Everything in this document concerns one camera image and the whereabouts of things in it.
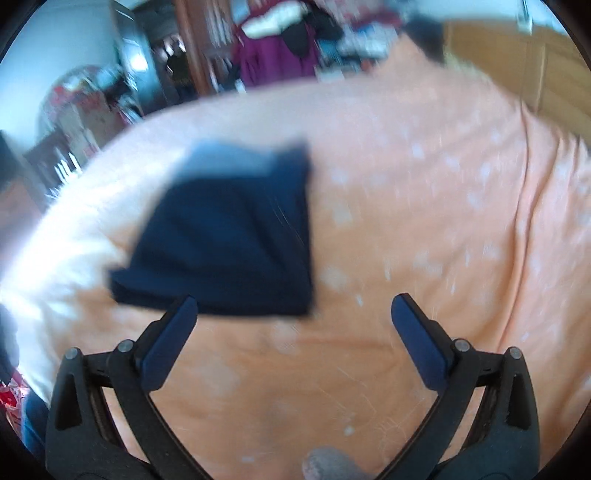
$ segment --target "wooden furniture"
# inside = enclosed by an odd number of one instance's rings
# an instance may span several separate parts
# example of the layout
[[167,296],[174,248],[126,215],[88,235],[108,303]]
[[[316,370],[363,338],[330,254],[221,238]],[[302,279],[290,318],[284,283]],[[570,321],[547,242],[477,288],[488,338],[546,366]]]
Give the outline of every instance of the wooden furniture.
[[446,45],[530,109],[591,144],[591,71],[574,42],[542,27],[533,34],[510,22],[448,22]]

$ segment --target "red fabric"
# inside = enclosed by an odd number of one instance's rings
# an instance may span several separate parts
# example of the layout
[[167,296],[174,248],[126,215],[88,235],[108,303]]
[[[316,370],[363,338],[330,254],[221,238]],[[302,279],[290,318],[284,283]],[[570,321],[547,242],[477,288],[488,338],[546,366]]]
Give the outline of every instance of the red fabric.
[[28,393],[29,386],[16,371],[6,387],[0,384],[0,404],[5,407],[8,421],[19,437],[21,435],[22,408]]

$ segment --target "folded cloth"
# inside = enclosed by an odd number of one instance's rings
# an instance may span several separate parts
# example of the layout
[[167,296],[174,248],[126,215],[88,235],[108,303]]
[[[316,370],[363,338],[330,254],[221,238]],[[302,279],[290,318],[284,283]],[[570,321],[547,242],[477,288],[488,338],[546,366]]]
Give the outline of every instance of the folded cloth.
[[200,144],[175,176],[131,257],[111,272],[117,302],[200,313],[303,315],[313,297],[307,148],[257,152]]

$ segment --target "orange bedsheet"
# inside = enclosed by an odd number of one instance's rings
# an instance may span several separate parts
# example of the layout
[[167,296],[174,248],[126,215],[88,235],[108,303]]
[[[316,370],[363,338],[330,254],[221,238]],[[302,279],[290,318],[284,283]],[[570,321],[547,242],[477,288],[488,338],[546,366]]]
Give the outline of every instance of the orange bedsheet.
[[314,164],[314,314],[201,317],[153,395],[216,479],[298,479],[322,445],[380,471],[434,400],[390,322],[404,291],[450,336],[525,352],[543,462],[557,451],[591,397],[587,149],[407,38],[369,76],[204,99],[99,154],[2,285],[22,373],[43,397],[68,347],[112,349],[159,318],[115,304],[106,269],[125,265],[173,168],[205,138],[305,139]]

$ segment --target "pile of clothes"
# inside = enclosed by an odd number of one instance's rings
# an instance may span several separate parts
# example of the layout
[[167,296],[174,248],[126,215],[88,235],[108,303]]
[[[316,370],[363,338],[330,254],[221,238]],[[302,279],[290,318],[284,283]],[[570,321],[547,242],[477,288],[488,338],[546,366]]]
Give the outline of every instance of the pile of clothes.
[[343,35],[337,21],[313,0],[272,0],[236,26],[230,81],[246,87],[315,75],[317,40]]

